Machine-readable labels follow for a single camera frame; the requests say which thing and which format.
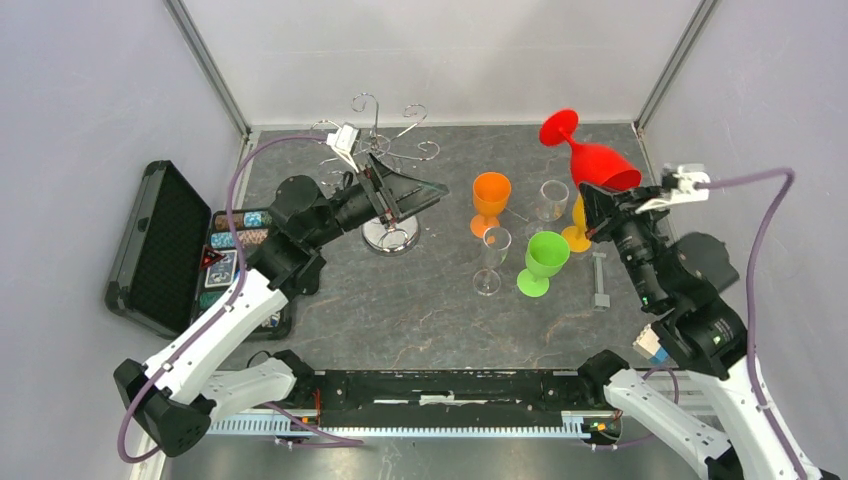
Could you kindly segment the green wine glass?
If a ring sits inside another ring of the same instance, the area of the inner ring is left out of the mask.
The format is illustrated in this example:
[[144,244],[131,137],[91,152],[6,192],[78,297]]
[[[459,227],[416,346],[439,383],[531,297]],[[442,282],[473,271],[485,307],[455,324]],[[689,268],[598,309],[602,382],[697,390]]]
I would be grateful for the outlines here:
[[554,231],[540,231],[528,242],[525,268],[518,274],[519,291],[528,297],[538,298],[550,288],[550,279],[558,274],[571,255],[566,239]]

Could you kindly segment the clear wine glass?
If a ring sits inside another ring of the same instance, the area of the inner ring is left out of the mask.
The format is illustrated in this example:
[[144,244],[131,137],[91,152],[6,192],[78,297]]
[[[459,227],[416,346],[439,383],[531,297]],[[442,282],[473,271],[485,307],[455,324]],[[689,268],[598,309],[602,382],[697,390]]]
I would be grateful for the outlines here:
[[548,230],[550,225],[562,217],[570,196],[569,186],[559,180],[544,182],[533,202],[532,220],[525,227],[525,236],[531,239],[539,232]]
[[488,228],[482,237],[481,269],[472,279],[475,291],[482,296],[492,296],[501,287],[498,269],[506,259],[512,244],[510,232],[503,227]]

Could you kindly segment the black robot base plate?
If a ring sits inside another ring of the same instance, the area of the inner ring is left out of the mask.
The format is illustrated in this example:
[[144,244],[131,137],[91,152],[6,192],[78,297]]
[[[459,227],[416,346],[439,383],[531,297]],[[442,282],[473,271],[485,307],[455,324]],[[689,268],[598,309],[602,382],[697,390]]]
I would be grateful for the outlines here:
[[299,387],[328,427],[554,427],[615,416],[574,370],[326,370]]

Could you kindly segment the yellow wine glass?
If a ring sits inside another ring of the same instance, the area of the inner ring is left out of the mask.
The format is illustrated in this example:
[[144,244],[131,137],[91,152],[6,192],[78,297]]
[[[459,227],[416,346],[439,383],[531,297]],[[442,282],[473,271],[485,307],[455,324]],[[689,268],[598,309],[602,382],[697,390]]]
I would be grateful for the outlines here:
[[587,237],[585,207],[584,200],[581,195],[577,196],[574,207],[572,209],[572,222],[573,224],[566,227],[561,232],[561,235],[568,243],[569,248],[572,252],[586,252],[591,248],[592,243]]

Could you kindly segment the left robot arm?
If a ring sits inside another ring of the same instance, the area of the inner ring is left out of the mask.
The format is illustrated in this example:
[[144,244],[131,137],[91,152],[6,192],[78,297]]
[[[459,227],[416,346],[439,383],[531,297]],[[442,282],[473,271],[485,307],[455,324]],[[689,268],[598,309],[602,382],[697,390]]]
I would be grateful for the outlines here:
[[117,438],[124,462],[144,459],[127,452],[131,423],[154,441],[156,451],[176,457],[219,420],[262,404],[283,400],[297,408],[312,399],[313,379],[290,366],[287,355],[240,371],[216,371],[271,314],[316,293],[326,264],[324,245],[374,218],[384,224],[404,221],[449,193],[447,185],[396,172],[375,156],[354,178],[331,197],[306,175],[282,181],[268,208],[269,236],[250,255],[236,248],[235,283],[167,347],[144,362],[126,359],[115,369],[126,409]]

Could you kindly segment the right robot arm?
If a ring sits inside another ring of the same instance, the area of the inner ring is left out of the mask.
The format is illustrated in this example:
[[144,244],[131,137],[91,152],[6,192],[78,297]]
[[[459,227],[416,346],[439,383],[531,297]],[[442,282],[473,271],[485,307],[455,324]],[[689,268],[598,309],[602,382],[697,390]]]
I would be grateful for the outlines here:
[[617,192],[579,187],[587,236],[616,247],[650,328],[669,358],[698,385],[722,424],[716,431],[654,392],[612,351],[578,370],[577,392],[591,408],[609,406],[638,420],[679,454],[702,479],[825,479],[791,437],[749,349],[750,329],[722,299],[738,279],[725,244],[691,232],[669,241],[649,210],[662,189]]

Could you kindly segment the orange wine glass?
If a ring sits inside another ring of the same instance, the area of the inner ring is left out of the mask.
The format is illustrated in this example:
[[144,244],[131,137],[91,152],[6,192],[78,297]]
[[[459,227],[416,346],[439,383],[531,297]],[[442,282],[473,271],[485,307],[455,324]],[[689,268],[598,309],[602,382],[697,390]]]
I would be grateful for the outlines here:
[[483,238],[489,228],[499,227],[498,216],[505,210],[511,195],[510,180],[499,172],[480,174],[472,184],[472,203],[476,215],[470,221],[470,230]]

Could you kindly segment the red wine glass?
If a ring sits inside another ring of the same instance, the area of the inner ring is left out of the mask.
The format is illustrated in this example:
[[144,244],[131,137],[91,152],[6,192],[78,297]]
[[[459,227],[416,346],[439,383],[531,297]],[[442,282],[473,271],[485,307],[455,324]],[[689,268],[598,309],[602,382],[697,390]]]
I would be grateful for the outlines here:
[[642,181],[641,171],[612,147],[577,141],[574,134],[578,124],[578,113],[563,109],[551,115],[539,130],[539,141],[543,145],[569,145],[574,183],[577,186],[588,183],[614,191],[638,187]]

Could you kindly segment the clear wine glass front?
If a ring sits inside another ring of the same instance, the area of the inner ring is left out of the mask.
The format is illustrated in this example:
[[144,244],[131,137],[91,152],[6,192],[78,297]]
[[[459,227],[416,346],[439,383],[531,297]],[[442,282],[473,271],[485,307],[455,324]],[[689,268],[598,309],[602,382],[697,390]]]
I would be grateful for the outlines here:
[[562,217],[570,196],[569,186],[559,180],[544,182],[533,202],[532,220],[525,227],[525,236],[531,239],[539,232],[548,230],[550,225]]

